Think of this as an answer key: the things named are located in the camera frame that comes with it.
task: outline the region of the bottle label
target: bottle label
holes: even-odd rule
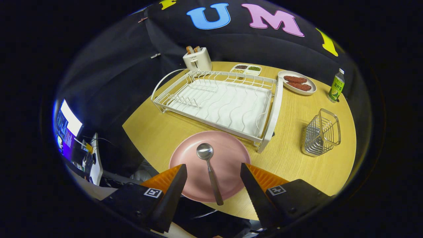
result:
[[[345,83],[342,82],[338,77],[335,77],[335,79],[333,80],[332,87],[329,90],[329,97],[332,100],[338,100],[338,97],[339,95],[341,95],[344,84]]]

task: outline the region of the blue letter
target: blue letter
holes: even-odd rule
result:
[[[204,15],[204,10],[206,8],[196,8],[187,12],[187,15],[191,17],[194,26],[202,30],[210,30],[226,26],[231,21],[231,16],[229,15],[226,6],[227,3],[216,3],[211,5],[211,8],[215,8],[219,14],[219,20],[215,22],[209,22]]]

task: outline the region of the yellow letter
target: yellow letter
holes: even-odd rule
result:
[[[329,52],[331,52],[334,56],[338,56],[338,53],[335,50],[335,46],[333,45],[332,39],[329,38],[327,35],[325,35],[323,32],[321,32],[319,29],[316,28],[323,37],[323,48]]]
[[[166,8],[172,6],[175,3],[176,3],[176,0],[164,0],[160,2],[160,4],[163,5],[162,10],[165,10]]]

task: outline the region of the plastic bottle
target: plastic bottle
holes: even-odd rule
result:
[[[327,98],[335,103],[338,100],[338,97],[341,95],[342,89],[345,85],[345,79],[343,77],[344,71],[339,69],[339,72],[335,74],[335,79],[333,80],[332,87],[329,90]]]

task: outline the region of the wooden tabletop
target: wooden tabletop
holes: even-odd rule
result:
[[[213,70],[228,72],[236,64],[239,63],[213,62]],[[283,70],[260,66],[262,67],[260,76],[272,79],[277,79],[277,73]],[[186,72],[187,70],[182,71],[162,85],[156,95]],[[275,136],[261,154],[257,153],[257,147],[252,141],[237,138],[248,149],[252,165],[289,181],[303,179],[331,196],[340,191],[351,172],[356,150],[355,126],[344,95],[339,97],[339,102],[332,103],[326,96],[330,86],[312,78],[311,80],[317,90],[309,96],[283,88],[282,106]],[[328,153],[311,157],[301,152],[301,134],[321,108],[338,116],[342,141]],[[128,118],[123,128],[135,147],[158,172],[169,169],[170,157],[183,140],[201,131],[218,130],[174,112],[161,113],[150,98]],[[217,206],[216,203],[205,204],[233,216],[258,220],[245,188],[225,200],[223,206]]]

